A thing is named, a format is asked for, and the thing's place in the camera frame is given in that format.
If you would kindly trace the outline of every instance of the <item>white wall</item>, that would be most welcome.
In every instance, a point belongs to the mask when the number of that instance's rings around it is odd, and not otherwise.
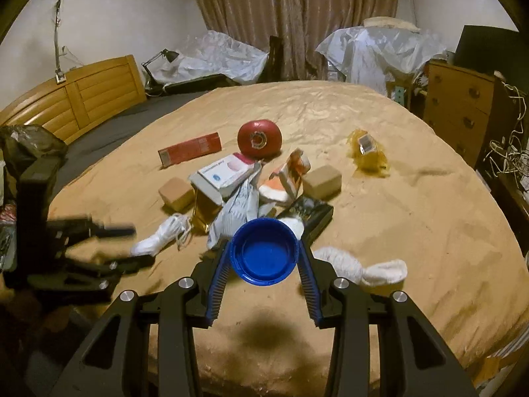
[[[30,0],[0,44],[0,109],[54,77],[55,2]],[[61,19],[59,44],[84,64],[132,54],[139,65],[206,30],[195,0],[63,0]]]
[[[417,27],[440,35],[455,51],[464,25],[487,25],[517,31],[498,0],[414,0]]]
[[[398,0],[395,17],[416,24],[413,0]]]

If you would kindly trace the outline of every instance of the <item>wooden dresser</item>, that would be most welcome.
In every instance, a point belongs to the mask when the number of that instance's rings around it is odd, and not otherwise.
[[[490,140],[507,141],[518,118],[502,82],[466,68],[431,60],[424,121],[472,168]]]
[[[63,83],[41,83],[0,111],[0,125],[42,125],[70,144],[145,100],[138,67],[127,55],[70,70]]]

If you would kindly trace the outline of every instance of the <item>beige bedsheet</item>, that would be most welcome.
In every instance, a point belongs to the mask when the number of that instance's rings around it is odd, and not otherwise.
[[[405,108],[362,87],[306,81],[223,88],[159,119],[87,170],[55,198],[53,217],[91,214],[105,223],[132,222],[140,240],[165,219],[158,188],[237,150],[237,130],[252,119],[280,127],[283,155],[295,147],[313,168],[329,163],[343,173],[332,200],[334,219],[315,243],[353,253],[364,266],[401,258],[408,265],[404,290],[440,331],[463,366],[513,337],[529,320],[529,274],[501,210],[473,170],[425,123]],[[369,131],[384,147],[390,176],[368,178],[346,156],[346,137]],[[218,131],[221,153],[160,169],[157,150]],[[71,254],[91,259],[97,250],[126,253],[133,241],[78,246]],[[120,291],[163,290],[189,275],[205,251],[205,237],[186,248],[170,246],[152,269],[124,278]],[[372,354],[378,350],[372,330]],[[196,330],[199,370],[210,390],[323,394],[333,330],[309,319],[294,271],[272,287],[230,280],[218,320]],[[156,354],[155,342],[151,356]],[[379,377],[372,355],[371,382]]]

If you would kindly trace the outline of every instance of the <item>wooden furniture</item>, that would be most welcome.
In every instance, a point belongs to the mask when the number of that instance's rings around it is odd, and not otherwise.
[[[41,83],[0,111],[0,125],[38,124],[72,143],[117,113],[146,100],[132,55],[112,58]]]
[[[500,173],[494,177],[486,166],[479,166],[478,170],[507,218],[522,254],[526,254],[529,251],[529,204],[518,189],[514,175]]]
[[[400,87],[404,93],[401,100],[397,99],[397,87]],[[395,92],[395,99],[393,100],[396,103],[399,103],[401,106],[405,107],[409,111],[412,109],[412,91],[413,91],[413,78],[407,80],[395,80],[386,82],[386,89],[388,91],[388,98],[391,98],[393,92]]]
[[[423,119],[470,167],[482,160],[491,140],[508,139],[517,118],[499,79],[430,61]]]

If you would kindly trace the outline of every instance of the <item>cardboard box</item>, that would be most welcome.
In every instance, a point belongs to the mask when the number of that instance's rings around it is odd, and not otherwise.
[[[189,181],[216,205],[223,205],[236,188],[260,165],[241,154],[231,154],[189,176]]]
[[[180,178],[169,179],[158,193],[163,202],[175,212],[182,212],[195,198],[191,184]]]
[[[342,173],[331,165],[324,165],[303,176],[303,194],[323,200],[342,189]]]

